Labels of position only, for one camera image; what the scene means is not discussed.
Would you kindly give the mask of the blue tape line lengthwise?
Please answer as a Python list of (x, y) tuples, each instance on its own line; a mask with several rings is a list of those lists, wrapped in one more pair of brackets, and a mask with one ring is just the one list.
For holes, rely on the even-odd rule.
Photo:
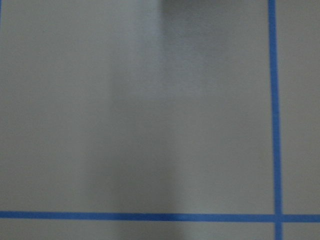
[(281, 125), (277, 55), (277, 21), (276, 1), (267, 2), (268, 41), (269, 41), (269, 72), (271, 93), (272, 122), (272, 156), (273, 156), (273, 193), (274, 193), (274, 238), (283, 239), (282, 209), (282, 163), (281, 163)]

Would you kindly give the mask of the blue tape line crosswise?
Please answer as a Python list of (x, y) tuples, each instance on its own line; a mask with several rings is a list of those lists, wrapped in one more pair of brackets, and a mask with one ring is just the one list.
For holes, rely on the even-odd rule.
[(226, 223), (319, 223), (318, 214), (204, 214), (204, 213), (112, 213), (1, 211), (6, 219), (97, 220), (97, 221), (162, 221)]

